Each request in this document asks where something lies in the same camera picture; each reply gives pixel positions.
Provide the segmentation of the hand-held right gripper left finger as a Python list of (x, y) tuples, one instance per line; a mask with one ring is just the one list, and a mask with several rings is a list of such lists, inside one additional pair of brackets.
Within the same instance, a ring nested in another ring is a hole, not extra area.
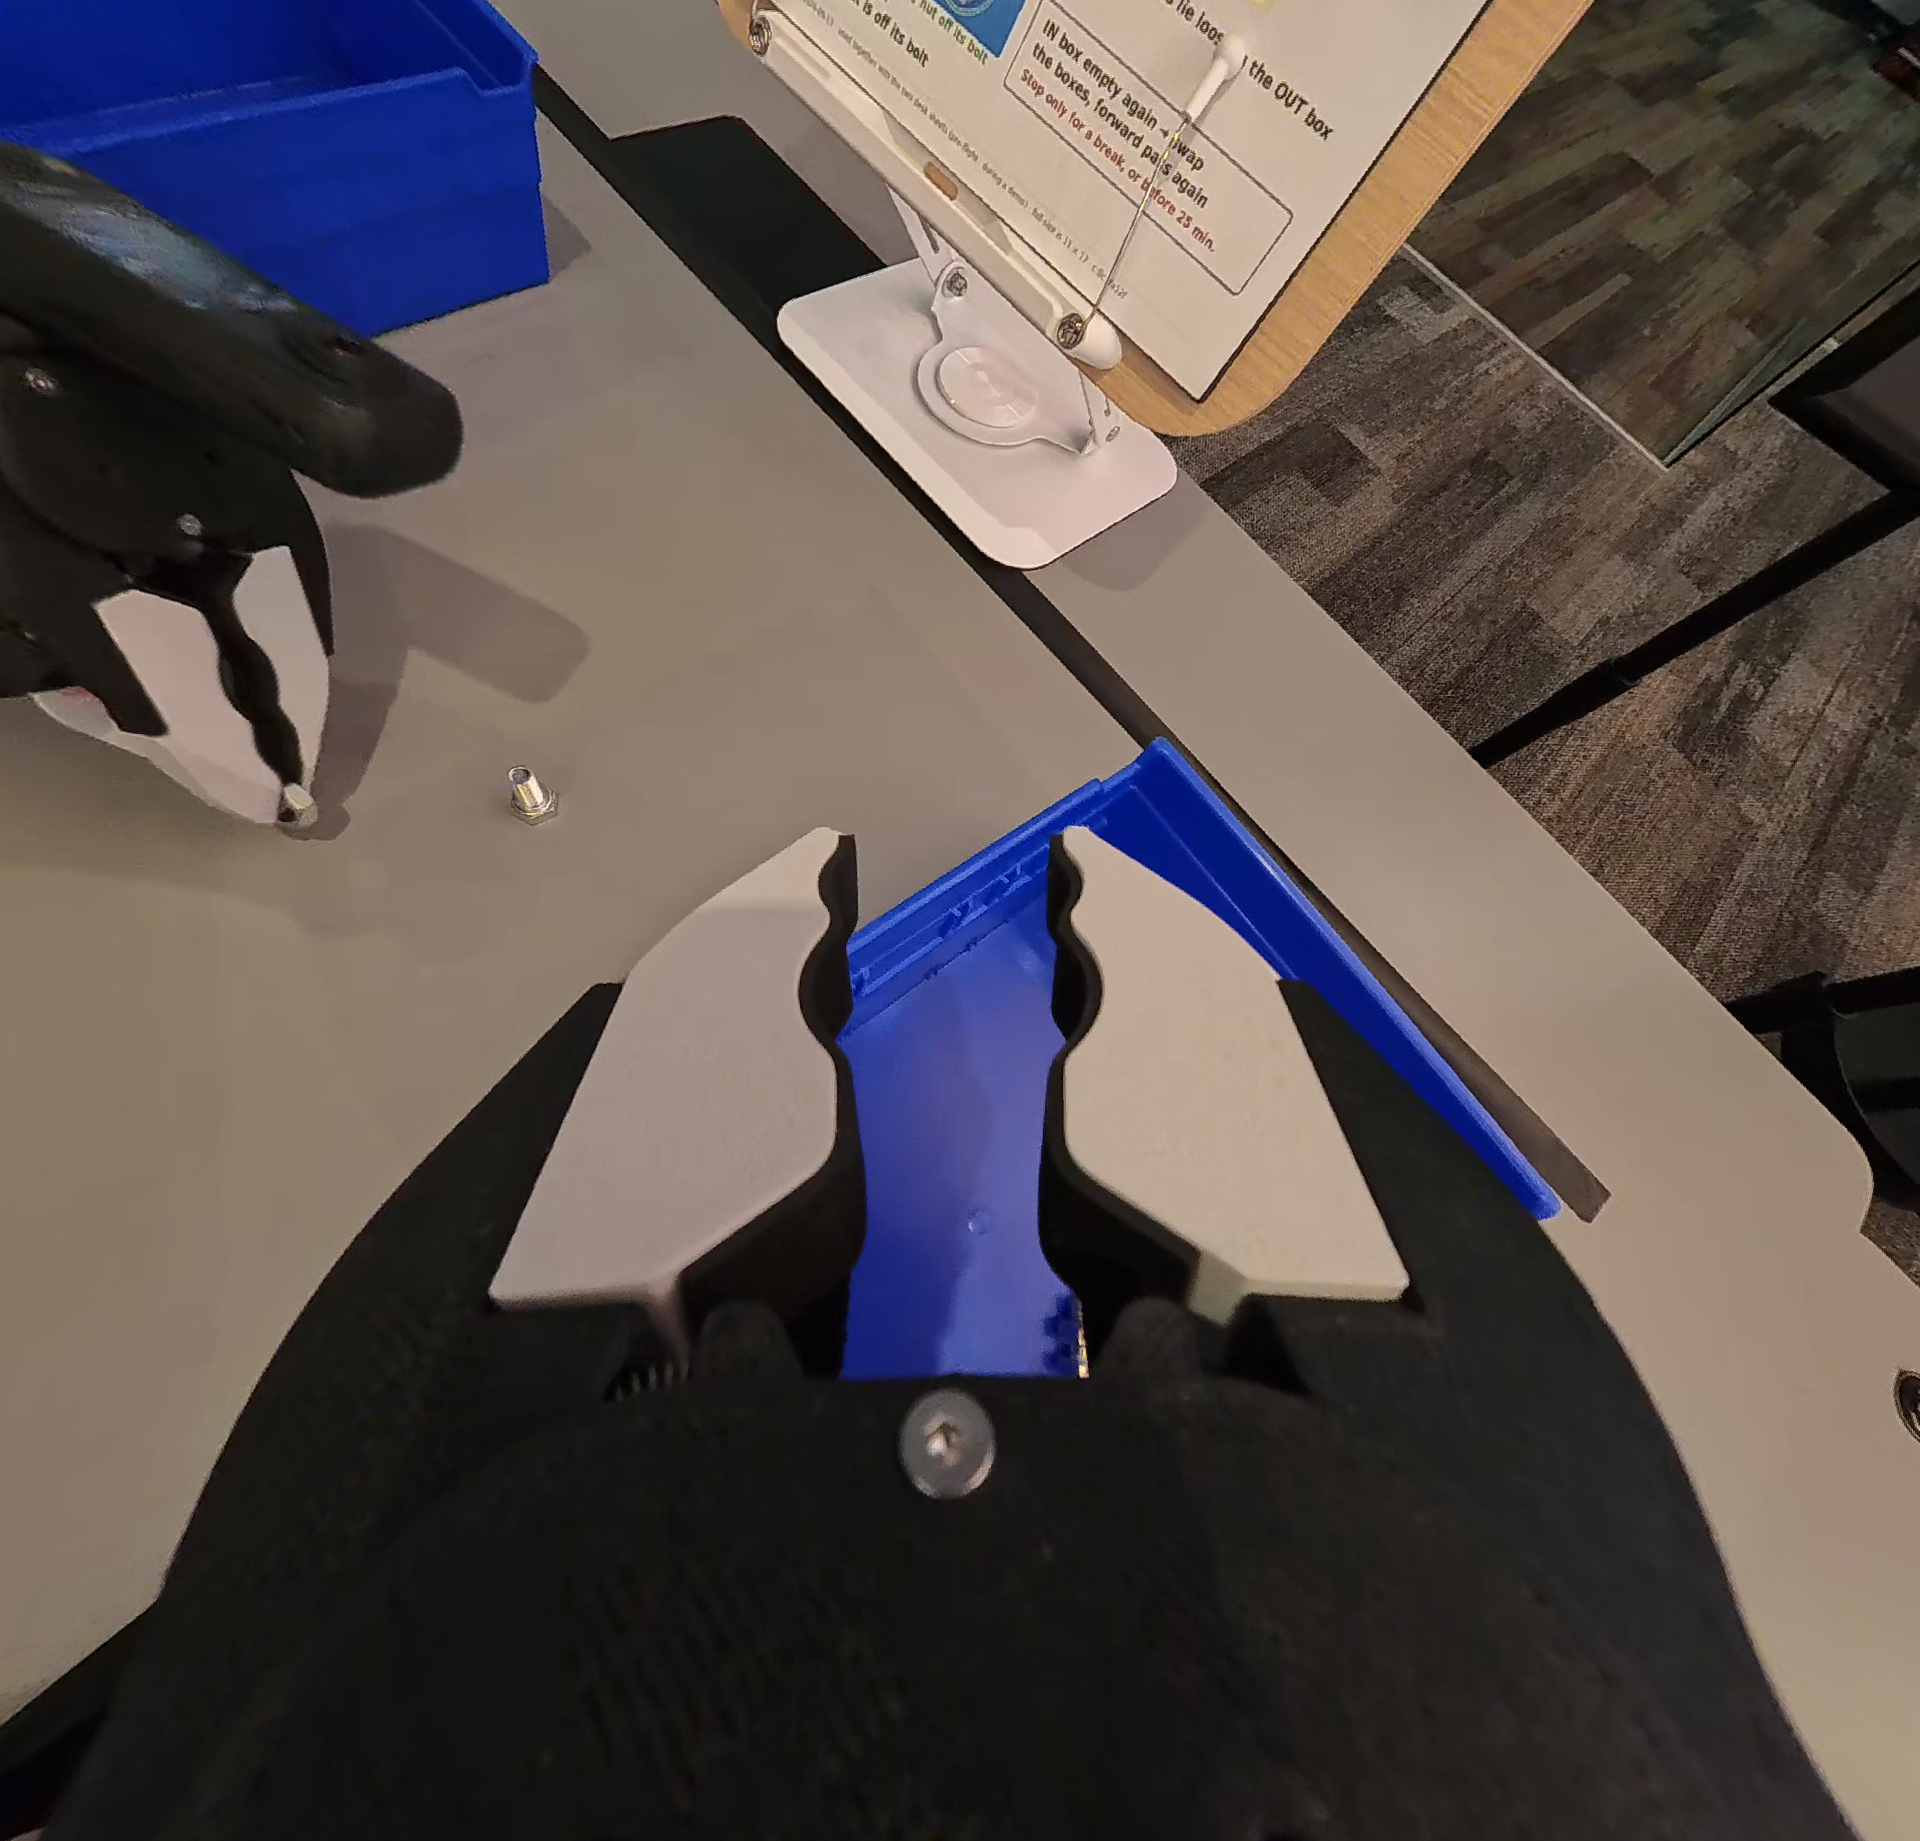
[(840, 1051), (856, 843), (816, 826), (709, 896), (627, 974), (492, 1275), (494, 1308), (642, 1308), (677, 1359), (764, 1306), (840, 1373), (865, 1242)]

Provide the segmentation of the black pole stand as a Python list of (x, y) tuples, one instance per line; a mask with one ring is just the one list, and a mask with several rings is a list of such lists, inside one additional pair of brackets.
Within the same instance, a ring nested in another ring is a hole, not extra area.
[(1754, 578), (1729, 586), (1707, 606), (1697, 606), (1693, 613), (1672, 619), (1662, 634), (1648, 635), (1641, 645), (1615, 655), (1591, 669), (1573, 677), (1551, 699), (1525, 712), (1508, 727), (1495, 730), (1482, 743), (1472, 748), (1472, 756), (1479, 771), (1493, 771), (1508, 756), (1518, 756), (1530, 744), (1540, 744), (1551, 734), (1573, 727), (1602, 709), (1629, 694), (1639, 682), (1675, 663), (1687, 655), (1695, 655), (1716, 635), (1737, 629), (1748, 618), (1766, 610), (1769, 606), (1795, 595), (1799, 588), (1824, 579), (1844, 560), (1864, 556), (1877, 542), (1891, 534), (1906, 531), (1918, 521), (1918, 488), (1891, 488), (1860, 512), (1842, 519), (1835, 526), (1817, 534), (1804, 546), (1777, 557)]

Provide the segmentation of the blue plastic bin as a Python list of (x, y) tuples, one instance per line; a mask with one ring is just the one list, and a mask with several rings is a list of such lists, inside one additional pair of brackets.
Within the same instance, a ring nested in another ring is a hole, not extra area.
[(535, 52), (490, 0), (2, 0), (2, 140), (362, 335), (549, 274)]
[(843, 1378), (1077, 1372), (1077, 1318), (1039, 1241), (1053, 1023), (1047, 855), (1060, 832), (1153, 869), (1311, 986), (1536, 1222), (1545, 1177), (1393, 1002), (1256, 832), (1165, 740), (926, 884), (848, 940), (865, 1242)]

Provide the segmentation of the black chair base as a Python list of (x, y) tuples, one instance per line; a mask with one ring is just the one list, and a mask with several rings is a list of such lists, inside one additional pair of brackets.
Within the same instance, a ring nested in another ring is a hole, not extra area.
[(1855, 1133), (1877, 1185), (1918, 1205), (1918, 966), (1835, 981), (1827, 972), (1740, 994), (1725, 1012)]

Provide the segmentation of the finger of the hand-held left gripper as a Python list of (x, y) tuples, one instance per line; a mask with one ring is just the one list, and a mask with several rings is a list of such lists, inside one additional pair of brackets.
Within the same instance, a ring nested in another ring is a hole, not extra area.
[(211, 610), (146, 588), (97, 606), (97, 618), (160, 716), (160, 735), (114, 722), (106, 743), (146, 756), (207, 806), (273, 826), (277, 811), (231, 811), (231, 750), (240, 714), (225, 678), (225, 607)]
[(231, 811), (277, 811), (286, 782), (312, 791), (330, 668), (293, 548), (251, 556), (225, 591), (225, 678), (240, 714)]

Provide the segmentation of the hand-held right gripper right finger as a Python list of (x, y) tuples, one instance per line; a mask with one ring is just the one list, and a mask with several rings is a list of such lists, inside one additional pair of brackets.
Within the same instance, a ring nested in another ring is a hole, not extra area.
[(1039, 1228), (1093, 1373), (1128, 1308), (1199, 1342), (1252, 1303), (1406, 1308), (1413, 1279), (1275, 964), (1088, 826), (1047, 855)]

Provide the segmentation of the wooden display board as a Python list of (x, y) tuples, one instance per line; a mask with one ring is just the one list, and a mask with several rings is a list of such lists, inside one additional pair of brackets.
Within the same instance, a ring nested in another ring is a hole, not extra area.
[(992, 283), (1049, 356), (1092, 378), (1108, 401), (1158, 437), (1203, 437), (1268, 407), (1329, 339), (1413, 227), (1499, 125), (1540, 67), (1595, 0), (1491, 0), (1379, 149), (1329, 227), (1311, 244), (1275, 305), (1206, 397), (1188, 397), (1016, 239), (986, 204), (839, 71), (787, 17), (757, 0), (718, 0), (732, 37), (869, 167), (914, 238), (948, 244), (968, 281)]

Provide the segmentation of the white board stand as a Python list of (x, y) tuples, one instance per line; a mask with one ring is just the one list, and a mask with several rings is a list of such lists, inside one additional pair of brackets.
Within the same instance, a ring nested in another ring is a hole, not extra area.
[(992, 560), (1042, 569), (1177, 481), (976, 268), (869, 271), (780, 313), (780, 339)]

